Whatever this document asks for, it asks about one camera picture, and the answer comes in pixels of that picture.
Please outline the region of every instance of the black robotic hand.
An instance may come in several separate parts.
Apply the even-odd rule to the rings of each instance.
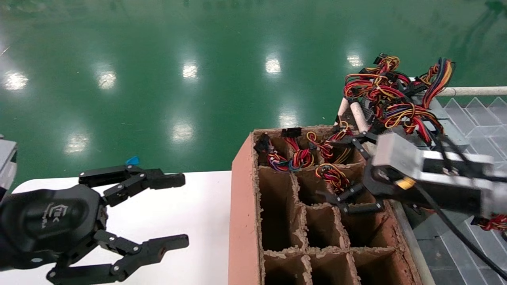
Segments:
[[[92,189],[110,184],[117,185],[105,190],[104,196]],[[54,284],[124,281],[139,267],[159,263],[166,251],[187,247],[189,240],[183,234],[137,244],[117,237],[106,232],[106,207],[147,188],[184,184],[182,173],[127,165],[81,172],[79,184],[69,189],[6,195],[0,202],[0,271],[56,263],[47,275]],[[123,258],[115,264],[69,267],[98,245]]]

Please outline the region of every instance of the white table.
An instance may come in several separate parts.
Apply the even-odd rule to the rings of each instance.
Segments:
[[[122,284],[226,285],[229,258],[231,172],[185,173],[181,188],[145,190],[116,207],[108,207],[107,231],[137,243],[151,238],[187,234],[187,248],[168,251],[159,264],[139,268]],[[36,179],[14,193],[35,189],[66,189],[77,178]],[[110,186],[95,188],[102,193]],[[100,247],[75,266],[114,263],[121,256]],[[0,272],[0,284],[51,284],[46,274],[54,264]]]

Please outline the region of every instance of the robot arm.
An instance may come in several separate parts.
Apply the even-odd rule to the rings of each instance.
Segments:
[[[361,146],[365,138],[376,140],[373,157]],[[418,149],[396,133],[376,137],[363,132],[335,144],[353,145],[367,161],[359,184],[340,195],[325,193],[329,203],[347,214],[382,211],[383,199],[431,208],[415,184],[425,189],[442,209],[484,219],[507,213],[507,180],[504,173],[493,170],[493,158],[489,156],[468,154],[464,161],[460,155],[446,152],[443,157],[438,151]],[[349,205],[362,191],[369,191],[377,202]]]
[[[100,196],[92,187],[116,184]],[[123,281],[139,267],[159,263],[169,250],[189,245],[187,235],[134,243],[106,231],[107,206],[147,188],[185,184],[183,174],[134,165],[81,172],[69,189],[39,189],[6,195],[0,202],[0,271],[56,263],[47,275],[54,284]],[[115,264],[70,267],[97,246],[123,256]]]

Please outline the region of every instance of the white pipe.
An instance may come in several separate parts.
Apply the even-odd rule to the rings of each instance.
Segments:
[[[341,120],[341,118],[342,118],[343,114],[345,114],[345,111],[347,111],[348,107],[349,107],[348,101],[347,101],[347,99],[345,99],[345,97],[343,97],[343,98],[342,98],[342,103],[340,104],[340,108],[338,108],[338,114],[337,114],[337,115],[338,115],[338,117],[340,118],[340,120]],[[336,125],[338,125],[339,123],[340,123],[340,122],[337,122],[337,121],[335,120],[335,124],[334,124],[334,125],[336,126]]]
[[[447,87],[438,96],[506,96],[507,86]]]
[[[354,116],[357,129],[360,132],[368,131],[368,124],[366,123],[365,115],[363,114],[363,110],[361,109],[361,105],[359,104],[359,102],[354,102],[350,104],[350,110],[352,111],[352,115]]]

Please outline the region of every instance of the screw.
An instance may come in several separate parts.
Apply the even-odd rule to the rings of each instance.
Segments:
[[[387,180],[389,181],[389,177],[387,176],[387,174],[385,174],[385,172],[381,171],[380,169],[377,170],[377,175],[379,175],[381,178],[383,178],[384,180]]]

